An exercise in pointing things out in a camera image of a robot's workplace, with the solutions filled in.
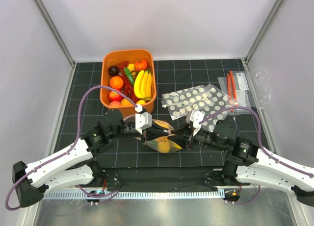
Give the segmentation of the yellow toy mango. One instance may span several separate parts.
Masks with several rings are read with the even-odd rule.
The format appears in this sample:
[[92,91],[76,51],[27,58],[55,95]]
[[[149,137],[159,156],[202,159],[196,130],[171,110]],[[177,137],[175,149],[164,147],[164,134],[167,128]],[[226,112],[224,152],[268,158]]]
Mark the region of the yellow toy mango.
[[155,122],[157,125],[159,125],[159,126],[165,128],[165,129],[169,129],[169,128],[170,128],[170,125],[169,125],[167,122],[165,122],[165,121],[154,120],[154,122]]
[[171,144],[171,146],[172,146],[173,148],[175,148],[175,149],[177,149],[177,150],[181,150],[181,149],[182,149],[181,146],[179,146],[178,144],[176,144],[176,143],[173,142],[173,141],[170,141],[170,144]]

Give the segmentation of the pink polka dot zip bag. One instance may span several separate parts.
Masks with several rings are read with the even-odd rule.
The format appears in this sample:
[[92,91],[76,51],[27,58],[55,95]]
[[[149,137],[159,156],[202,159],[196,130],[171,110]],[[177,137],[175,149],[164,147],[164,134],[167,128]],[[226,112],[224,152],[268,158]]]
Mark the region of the pink polka dot zip bag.
[[[123,119],[123,121],[124,121],[124,134],[125,134],[125,136],[128,137],[128,138],[135,138],[135,139],[139,140],[143,145],[147,146],[147,143],[144,143],[144,131],[143,131],[143,134],[141,135],[135,129],[135,115],[130,115],[130,116],[125,117]],[[174,128],[170,125],[169,131],[168,131],[168,133],[169,133],[168,136],[172,136],[173,135],[171,133],[171,131],[173,129]],[[169,141],[170,142],[170,140],[168,140],[168,136],[164,136],[164,137],[160,137],[160,138],[154,139],[154,141],[157,141],[157,142]],[[178,150],[171,146],[171,150],[169,151],[169,153],[176,152],[176,151],[178,151]]]

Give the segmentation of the yellow toy lemon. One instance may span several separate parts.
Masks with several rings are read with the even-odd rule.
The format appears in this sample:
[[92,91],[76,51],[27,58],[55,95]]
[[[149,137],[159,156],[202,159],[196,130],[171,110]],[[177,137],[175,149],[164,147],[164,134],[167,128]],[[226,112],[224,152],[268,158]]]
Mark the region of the yellow toy lemon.
[[171,144],[169,141],[160,141],[157,143],[157,150],[160,153],[168,153],[171,150]]

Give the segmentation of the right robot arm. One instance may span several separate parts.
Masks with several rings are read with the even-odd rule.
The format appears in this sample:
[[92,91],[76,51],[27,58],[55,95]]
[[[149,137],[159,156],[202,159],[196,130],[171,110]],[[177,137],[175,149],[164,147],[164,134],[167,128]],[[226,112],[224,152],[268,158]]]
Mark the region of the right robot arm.
[[291,161],[284,164],[285,159],[239,137],[237,129],[223,120],[216,123],[213,132],[195,132],[185,125],[172,130],[168,138],[183,149],[204,147],[225,152],[220,181],[227,185],[263,185],[294,195],[302,204],[314,205],[314,178],[308,175],[313,168]]

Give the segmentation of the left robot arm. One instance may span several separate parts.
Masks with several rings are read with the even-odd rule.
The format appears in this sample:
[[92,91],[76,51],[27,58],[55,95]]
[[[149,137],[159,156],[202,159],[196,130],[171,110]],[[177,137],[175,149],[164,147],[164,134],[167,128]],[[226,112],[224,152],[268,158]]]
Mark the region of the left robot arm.
[[139,138],[142,143],[168,136],[169,129],[153,120],[148,112],[124,120],[119,110],[112,109],[89,132],[73,144],[39,161],[13,165],[12,180],[21,208],[39,202],[48,193],[74,185],[102,185],[100,165],[88,161],[113,147],[114,138]]

